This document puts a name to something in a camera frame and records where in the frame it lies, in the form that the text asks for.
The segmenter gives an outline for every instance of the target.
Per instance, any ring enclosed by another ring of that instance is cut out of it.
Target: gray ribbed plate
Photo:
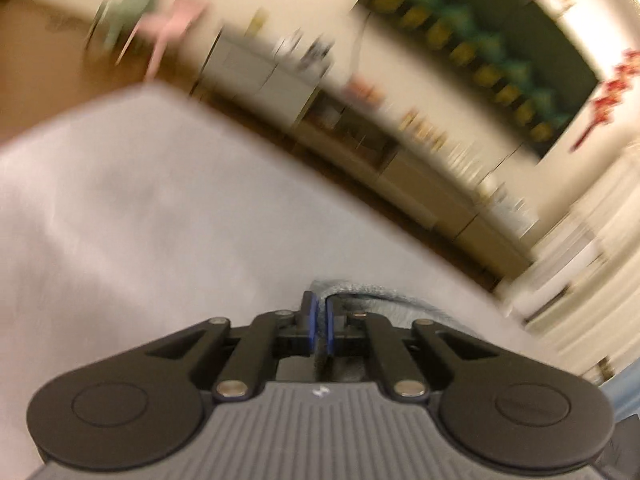
[[[32,480],[507,480],[452,448],[420,406],[373,383],[268,383],[219,406],[187,447],[150,466],[98,474],[49,463]],[[548,477],[596,480],[591,467]]]

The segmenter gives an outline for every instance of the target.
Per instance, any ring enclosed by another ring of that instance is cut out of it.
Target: white mattress
[[[0,155],[0,479],[40,463],[47,380],[211,316],[296,308],[315,278],[423,298],[487,339],[554,356],[435,254],[238,124],[151,85]]]

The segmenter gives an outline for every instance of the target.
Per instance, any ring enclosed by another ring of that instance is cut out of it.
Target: cabinet door
[[[380,180],[430,211],[437,218],[436,228],[449,237],[459,234],[475,215],[460,190],[444,182],[426,162],[404,150],[393,158]]]
[[[288,129],[295,124],[315,89],[315,84],[276,67],[254,101],[264,115]]]
[[[220,37],[202,70],[202,77],[222,86],[232,96],[251,96],[264,86],[274,67],[273,60]]]
[[[510,241],[479,216],[456,237],[455,242],[498,276],[517,278],[531,264]]]

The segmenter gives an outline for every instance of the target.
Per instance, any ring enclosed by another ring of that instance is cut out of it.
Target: bed
[[[0,478],[40,464],[24,413],[50,378],[211,316],[296,308],[314,279],[377,283],[496,344],[555,356],[366,205],[161,84],[0,153]]]

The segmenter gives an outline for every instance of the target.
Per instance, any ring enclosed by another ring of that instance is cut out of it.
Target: wooden floor
[[[100,95],[142,80],[148,53],[129,54],[117,67],[100,41],[84,49],[88,24],[24,0],[0,0],[0,144],[39,122]],[[185,91],[193,73],[166,56],[158,78]],[[302,160],[335,185],[366,202],[411,234],[418,243],[448,260],[486,290],[495,277],[443,237],[421,228],[395,207],[320,157],[298,149],[292,140],[222,98],[200,92],[197,98]]]

